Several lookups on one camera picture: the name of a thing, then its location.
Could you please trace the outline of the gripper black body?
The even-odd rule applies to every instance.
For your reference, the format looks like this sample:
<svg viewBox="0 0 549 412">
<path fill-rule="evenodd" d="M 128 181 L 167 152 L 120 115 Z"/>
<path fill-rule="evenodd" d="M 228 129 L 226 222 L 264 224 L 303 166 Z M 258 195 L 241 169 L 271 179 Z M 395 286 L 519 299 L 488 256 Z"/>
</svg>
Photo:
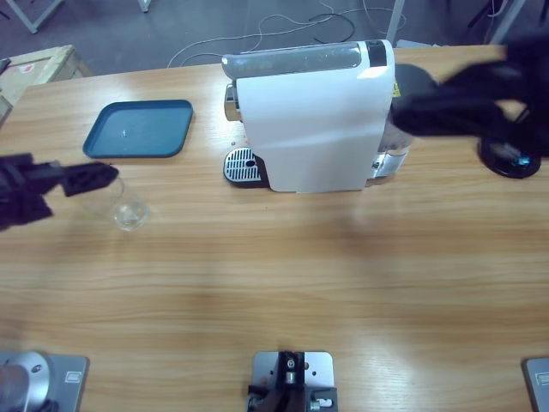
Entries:
<svg viewBox="0 0 549 412">
<path fill-rule="evenodd" d="M 24 226 L 53 216 L 44 195 L 54 188 L 53 179 L 16 183 L 1 178 L 1 230 Z"/>
<path fill-rule="evenodd" d="M 514 39 L 507 45 L 507 58 L 517 64 L 524 79 L 524 99 L 528 116 L 528 145 L 532 150 L 548 150 L 548 35 L 536 34 Z"/>
</svg>

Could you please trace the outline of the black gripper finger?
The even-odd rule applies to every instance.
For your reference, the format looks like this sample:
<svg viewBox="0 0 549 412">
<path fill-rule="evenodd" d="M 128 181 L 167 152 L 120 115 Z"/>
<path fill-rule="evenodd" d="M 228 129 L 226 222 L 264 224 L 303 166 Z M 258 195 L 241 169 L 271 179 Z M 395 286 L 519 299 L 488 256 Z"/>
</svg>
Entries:
<svg viewBox="0 0 549 412">
<path fill-rule="evenodd" d="M 65 167 L 62 188 L 66 197 L 96 191 L 109 186 L 119 175 L 116 167 L 93 162 Z"/>
<path fill-rule="evenodd" d="M 493 100 L 457 92 L 402 98 L 392 110 L 392 123 L 413 136 L 504 135 L 504 113 Z"/>
<path fill-rule="evenodd" d="M 441 82 L 435 92 L 478 95 L 491 99 L 520 99 L 522 68 L 509 61 L 472 64 Z"/>
<path fill-rule="evenodd" d="M 12 154 L 1 157 L 1 171 L 14 180 L 46 180 L 61 178 L 61 167 L 56 162 L 35 164 L 31 154 Z"/>
</svg>

